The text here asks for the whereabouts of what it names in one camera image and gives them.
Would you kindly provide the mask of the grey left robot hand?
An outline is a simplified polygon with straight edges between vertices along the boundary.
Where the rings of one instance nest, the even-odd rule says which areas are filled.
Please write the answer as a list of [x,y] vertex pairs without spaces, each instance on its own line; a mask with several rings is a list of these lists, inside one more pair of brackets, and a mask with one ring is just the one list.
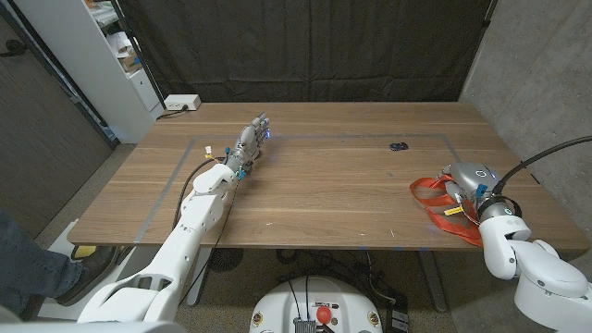
[[269,117],[263,112],[243,128],[228,153],[225,165],[237,176],[248,174],[260,153],[261,146],[269,137]]

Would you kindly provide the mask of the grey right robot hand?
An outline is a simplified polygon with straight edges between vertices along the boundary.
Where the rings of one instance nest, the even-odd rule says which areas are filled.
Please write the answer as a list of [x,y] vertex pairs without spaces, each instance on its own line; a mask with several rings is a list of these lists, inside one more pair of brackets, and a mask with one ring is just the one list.
[[456,204],[470,204],[475,211],[475,220],[480,220],[481,206],[492,197],[499,178],[495,172],[480,163],[452,163],[445,166],[437,180],[443,180],[446,193]]

